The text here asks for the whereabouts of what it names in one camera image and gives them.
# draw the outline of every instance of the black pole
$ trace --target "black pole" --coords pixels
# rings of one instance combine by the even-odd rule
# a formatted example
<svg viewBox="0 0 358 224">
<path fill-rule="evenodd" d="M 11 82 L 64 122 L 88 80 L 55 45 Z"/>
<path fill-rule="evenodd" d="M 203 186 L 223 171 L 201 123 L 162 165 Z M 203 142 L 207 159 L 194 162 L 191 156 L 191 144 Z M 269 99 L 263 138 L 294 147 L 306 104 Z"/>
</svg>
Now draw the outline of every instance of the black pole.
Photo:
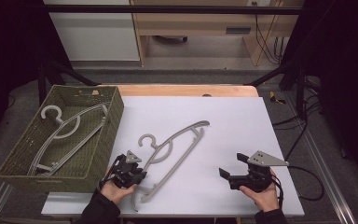
<svg viewBox="0 0 358 224">
<path fill-rule="evenodd" d="M 297 75 L 297 88 L 296 88 L 296 111 L 299 117 L 303 120 L 307 118 L 307 111 L 304 110 L 304 87 L 305 86 L 305 71 L 299 66 Z"/>
<path fill-rule="evenodd" d="M 32 11 L 65 13 L 180 13 L 180 14 L 257 14 L 304 15 L 318 9 L 302 7 L 218 7 L 218 6 L 116 6 L 116 5 L 24 5 Z"/>
<path fill-rule="evenodd" d="M 258 85 L 263 84 L 264 82 L 270 80 L 273 77 L 276 77 L 279 74 L 282 74 L 284 72 L 287 71 L 287 69 L 292 68 L 293 65 L 293 60 L 292 61 L 288 61 L 285 64 L 281 64 L 281 66 L 279 66 L 278 68 L 270 71 L 269 73 L 267 73 L 266 75 L 256 79 L 255 81 L 248 83 L 248 84 L 243 84 L 244 86 L 254 86 L 257 87 Z"/>
<path fill-rule="evenodd" d="M 60 64 L 58 62 L 50 62 L 50 64 L 55 69 L 58 69 L 59 71 L 66 73 L 67 75 L 69 75 L 69 76 L 81 81 L 82 83 L 84 83 L 84 84 L 86 84 L 88 86 L 98 86 L 98 85 L 102 84 L 102 83 L 99 83 L 99 82 L 91 81 L 88 78 L 81 76 L 80 74 L 78 74 L 74 70 L 63 66 L 62 64 Z"/>
<path fill-rule="evenodd" d="M 39 89 L 39 105 L 42 105 L 47 96 L 45 66 L 41 63 L 38 69 L 37 86 Z"/>
</svg>

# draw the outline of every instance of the gray floor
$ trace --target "gray floor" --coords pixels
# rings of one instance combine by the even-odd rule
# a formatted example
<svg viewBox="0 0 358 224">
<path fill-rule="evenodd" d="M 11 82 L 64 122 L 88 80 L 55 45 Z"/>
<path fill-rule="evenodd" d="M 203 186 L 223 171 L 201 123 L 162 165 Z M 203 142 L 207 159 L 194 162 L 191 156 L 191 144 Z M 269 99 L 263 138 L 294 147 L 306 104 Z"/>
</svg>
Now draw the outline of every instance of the gray floor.
<svg viewBox="0 0 358 224">
<path fill-rule="evenodd" d="M 222 37 L 190 37 L 186 43 L 155 38 L 152 39 L 151 47 L 153 48 L 150 48 L 148 52 L 147 64 L 144 67 L 130 63 L 122 63 L 119 66 L 116 63 L 110 63 L 112 67 L 109 67 L 106 63 L 101 63 L 96 68 L 88 63 L 87 66 L 80 64 L 77 69 L 84 76 L 103 83 L 240 85 L 263 76 L 276 66 L 265 60 L 262 65 L 254 67 L 250 62 L 249 55 L 232 46 L 244 47 L 241 39 L 234 37 L 226 39 Z M 65 78 L 69 82 L 74 82 L 69 77 Z M 279 79 L 280 77 L 276 77 L 257 88 L 259 95 L 265 99 L 272 123 L 289 119 L 294 115 L 289 104 L 282 105 L 269 100 L 270 91 L 274 91 L 278 99 L 288 102 L 294 97 L 295 90 L 286 92 L 278 90 L 276 84 Z M 312 95 L 310 91 L 306 91 L 306 94 Z M 7 110 L 0 124 L 0 164 L 14 147 L 38 108 L 37 85 L 34 81 L 17 88 L 11 95 L 10 101 L 14 104 Z M 316 101 L 316 98 L 311 98 L 309 105 Z M 294 121 L 285 127 L 279 127 L 288 128 L 287 130 L 276 130 L 283 155 L 287 154 L 300 133 L 300 129 L 296 126 L 297 121 Z M 309 116 L 307 129 L 323 154 L 328 168 L 358 223 L 358 167 L 356 163 L 341 158 L 339 143 L 335 140 L 323 114 L 318 111 L 312 113 Z M 304 138 L 296 146 L 289 161 L 293 165 L 307 168 L 318 174 L 311 159 L 309 146 Z M 319 195 L 320 186 L 312 176 L 297 170 L 290 170 L 290 172 L 301 195 L 311 198 Z M 53 218 L 40 215 L 46 197 L 45 194 L 27 193 L 14 189 L 0 218 L 53 220 Z M 305 216 L 289 218 L 291 223 L 341 223 L 332 204 L 331 195 L 326 194 L 317 202 L 302 199 L 300 201 L 305 210 Z M 252 223 L 253 220 L 246 218 L 243 222 Z"/>
</svg>

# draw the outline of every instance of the basket handle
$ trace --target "basket handle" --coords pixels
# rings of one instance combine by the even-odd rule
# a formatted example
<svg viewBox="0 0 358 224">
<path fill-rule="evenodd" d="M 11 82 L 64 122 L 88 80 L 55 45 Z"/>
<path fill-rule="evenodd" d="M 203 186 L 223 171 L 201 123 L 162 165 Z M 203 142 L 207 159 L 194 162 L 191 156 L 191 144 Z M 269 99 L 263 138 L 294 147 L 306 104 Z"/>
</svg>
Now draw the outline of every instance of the basket handle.
<svg viewBox="0 0 358 224">
<path fill-rule="evenodd" d="M 79 95 L 100 95 L 100 92 L 94 89 L 84 89 L 79 91 Z"/>
<path fill-rule="evenodd" d="M 61 184 L 62 180 L 36 180 L 36 183 L 41 183 L 41 184 Z"/>
</svg>

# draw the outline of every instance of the black cable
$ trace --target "black cable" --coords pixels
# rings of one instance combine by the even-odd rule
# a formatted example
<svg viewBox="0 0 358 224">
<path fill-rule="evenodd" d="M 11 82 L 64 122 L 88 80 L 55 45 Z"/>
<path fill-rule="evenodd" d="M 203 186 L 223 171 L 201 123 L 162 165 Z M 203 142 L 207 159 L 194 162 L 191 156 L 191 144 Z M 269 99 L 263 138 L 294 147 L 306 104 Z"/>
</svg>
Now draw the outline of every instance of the black cable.
<svg viewBox="0 0 358 224">
<path fill-rule="evenodd" d="M 281 47 L 280 47 L 279 53 L 277 52 L 278 40 L 279 40 L 279 37 L 276 36 L 276 37 L 275 37 L 275 41 L 274 41 L 274 56 L 275 56 L 275 59 L 278 61 L 278 64 L 281 64 L 281 62 L 282 62 L 282 57 L 283 57 L 282 53 L 283 53 L 283 40 L 284 40 L 284 36 L 281 36 Z"/>
<path fill-rule="evenodd" d="M 313 97 L 318 97 L 319 96 L 319 93 L 316 93 L 316 94 L 312 94 L 311 96 L 309 96 L 305 101 L 307 102 L 310 98 L 313 98 Z"/>
<path fill-rule="evenodd" d="M 306 172 L 306 173 L 308 173 L 310 175 L 313 175 L 313 177 L 315 177 L 316 180 L 321 185 L 321 195 L 319 195 L 319 197 L 317 197 L 317 198 L 306 198 L 306 197 L 303 197 L 303 196 L 298 196 L 298 198 L 304 199 L 304 200 L 307 200 L 307 201 L 312 201 L 312 202 L 316 202 L 316 201 L 319 201 L 319 200 L 322 199 L 322 197 L 324 196 L 324 184 L 322 183 L 322 180 L 316 174 L 314 174 L 313 172 L 311 172 L 311 171 L 309 171 L 307 169 L 304 169 L 304 168 L 298 167 L 298 166 L 289 165 L 288 168 L 289 169 L 301 170 L 301 171 L 304 171 L 304 172 Z"/>
<path fill-rule="evenodd" d="M 123 158 L 123 156 L 124 155 L 117 156 L 116 159 L 113 161 L 112 165 L 110 166 L 110 169 L 106 173 L 105 177 L 102 180 L 98 181 L 97 190 L 99 192 L 101 192 L 103 185 L 112 179 L 112 174 L 114 173 L 115 165 L 118 163 L 119 160 L 121 160 Z"/>
<path fill-rule="evenodd" d="M 283 207 L 283 189 L 282 189 L 282 184 L 281 184 L 281 180 L 276 176 L 276 175 L 272 175 L 275 177 L 275 179 L 278 180 L 278 182 L 276 180 L 274 180 L 273 178 L 271 178 L 272 182 L 278 187 L 279 189 L 279 197 L 278 197 L 278 204 L 279 207 L 282 209 Z"/>
<path fill-rule="evenodd" d="M 316 92 L 320 92 L 321 88 L 318 86 L 315 86 L 313 83 L 311 83 L 307 78 L 305 78 L 304 86 L 307 88 L 310 88 Z"/>
<path fill-rule="evenodd" d="M 301 131 L 301 134 L 298 136 L 298 138 L 296 139 L 296 141 L 293 143 L 292 148 L 290 148 L 289 152 L 287 153 L 286 157 L 284 158 L 285 161 L 288 161 L 290 154 L 292 154 L 293 150 L 295 149 L 297 143 L 300 141 L 302 135 L 304 134 L 305 130 L 307 129 L 307 125 L 308 122 L 305 122 L 305 126 L 303 128 L 303 130 Z"/>
<path fill-rule="evenodd" d="M 321 110 L 321 107 L 318 106 L 317 108 L 315 108 L 314 110 L 311 110 L 309 113 L 308 113 L 308 116 L 315 113 L 316 111 L 320 111 Z"/>
<path fill-rule="evenodd" d="M 297 124 L 297 125 L 292 126 L 292 127 L 289 127 L 289 128 L 280 128 L 280 129 L 275 129 L 275 128 L 274 128 L 274 130 L 275 130 L 275 131 L 292 130 L 292 129 L 296 128 L 296 127 L 299 127 L 299 126 L 303 125 L 304 123 L 305 123 L 305 122 L 302 122 L 302 123 L 300 123 L 300 124 Z"/>
<path fill-rule="evenodd" d="M 16 97 L 14 95 L 9 95 L 9 97 L 13 98 L 13 102 L 11 102 L 11 104 L 7 106 L 7 109 L 11 108 L 14 105 L 14 103 L 16 103 Z"/>
<path fill-rule="evenodd" d="M 314 103 L 313 105 L 311 105 L 309 108 L 305 109 L 304 110 L 304 113 L 306 113 L 307 111 L 311 110 L 312 108 L 314 108 L 316 105 L 319 105 L 319 102 L 317 103 Z M 296 120 L 300 117 L 300 115 L 295 115 L 294 117 L 291 117 L 290 119 L 286 119 L 286 120 L 283 120 L 283 121 L 280 121 L 280 122 L 277 122 L 277 123 L 273 123 L 272 126 L 275 127 L 275 126 L 278 126 L 278 125 L 282 125 L 284 123 L 288 123 L 288 122 L 291 122 L 293 120 Z"/>
<path fill-rule="evenodd" d="M 263 46 L 260 44 L 260 41 L 258 40 L 258 33 L 260 33 L 261 38 L 263 39 L 264 45 L 266 46 L 266 49 L 267 49 L 267 51 L 268 51 L 269 56 L 267 55 L 266 51 L 264 50 Z M 273 64 L 278 64 L 277 61 L 276 61 L 276 59 L 274 59 L 274 57 L 272 57 L 272 54 L 271 54 L 271 52 L 269 51 L 269 46 L 267 45 L 267 42 L 266 42 L 266 40 L 264 39 L 263 34 L 261 34 L 261 31 L 260 31 L 260 29 L 258 28 L 257 14 L 255 14 L 255 40 L 257 41 L 257 43 L 258 43 L 258 45 L 260 46 L 261 50 L 263 50 L 263 52 L 264 52 L 264 54 L 266 55 L 268 61 L 269 61 L 270 63 L 273 63 Z"/>
</svg>

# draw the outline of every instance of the black sleeve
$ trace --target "black sleeve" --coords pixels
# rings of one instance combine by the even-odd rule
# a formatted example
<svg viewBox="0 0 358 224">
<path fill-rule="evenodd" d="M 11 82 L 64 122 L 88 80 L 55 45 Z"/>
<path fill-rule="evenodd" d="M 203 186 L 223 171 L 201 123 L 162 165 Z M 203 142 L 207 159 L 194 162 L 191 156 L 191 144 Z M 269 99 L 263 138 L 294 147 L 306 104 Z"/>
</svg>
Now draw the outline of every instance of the black sleeve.
<svg viewBox="0 0 358 224">
<path fill-rule="evenodd" d="M 287 224 L 286 217 L 281 209 L 275 209 L 269 212 L 260 211 L 255 214 L 255 223 L 257 224 Z"/>
<path fill-rule="evenodd" d="M 75 224 L 112 224 L 120 215 L 120 209 L 101 193 L 95 194 Z"/>
</svg>

